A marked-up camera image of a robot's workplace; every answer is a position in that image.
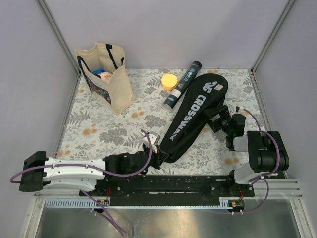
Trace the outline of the black racket cover bag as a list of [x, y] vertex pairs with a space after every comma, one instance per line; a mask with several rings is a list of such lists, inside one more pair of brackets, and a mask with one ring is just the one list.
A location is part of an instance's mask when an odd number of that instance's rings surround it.
[[228, 82], [219, 74], [206, 73], [194, 79], [159, 145], [160, 163], [176, 162], [192, 146], [210, 119], [204, 111], [220, 107], [227, 90]]

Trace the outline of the black shuttlecock tube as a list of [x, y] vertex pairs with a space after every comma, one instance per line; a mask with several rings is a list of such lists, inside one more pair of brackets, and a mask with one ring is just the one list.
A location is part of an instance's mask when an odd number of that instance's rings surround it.
[[190, 83], [195, 79], [201, 68], [202, 64], [199, 61], [194, 61], [191, 64], [191, 66], [187, 69], [186, 73], [178, 81], [174, 89], [170, 92], [168, 97], [163, 102], [163, 109], [165, 109], [168, 112], [172, 112], [172, 109], [179, 101], [181, 96], [185, 93]]

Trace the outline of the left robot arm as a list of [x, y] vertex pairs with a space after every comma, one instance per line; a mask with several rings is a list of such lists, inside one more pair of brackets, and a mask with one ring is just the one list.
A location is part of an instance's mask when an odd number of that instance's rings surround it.
[[151, 152], [144, 146], [135, 154], [122, 153], [90, 161], [67, 161], [46, 156], [38, 151], [24, 161], [19, 191], [42, 189], [77, 189], [92, 191], [97, 196], [107, 192], [107, 177], [128, 178], [146, 173], [148, 167], [159, 169], [168, 154], [156, 146]]

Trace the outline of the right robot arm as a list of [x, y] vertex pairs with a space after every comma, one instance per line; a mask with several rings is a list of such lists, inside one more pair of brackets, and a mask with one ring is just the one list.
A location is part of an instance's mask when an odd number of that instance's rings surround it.
[[248, 162], [231, 172], [232, 180], [225, 184], [226, 192], [237, 196], [243, 184], [253, 184], [266, 176], [286, 171], [289, 156], [278, 131], [245, 131], [246, 116], [239, 107], [231, 114], [226, 105], [207, 109], [204, 114], [213, 132], [222, 130], [226, 134], [226, 147], [230, 151], [247, 152]]

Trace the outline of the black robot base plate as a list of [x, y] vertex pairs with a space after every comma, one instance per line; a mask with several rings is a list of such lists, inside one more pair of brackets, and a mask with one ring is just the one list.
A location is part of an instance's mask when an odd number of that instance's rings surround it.
[[212, 206], [222, 197], [254, 197], [253, 188], [236, 184], [233, 177], [199, 175], [138, 175], [106, 177], [89, 192], [110, 199], [111, 206]]

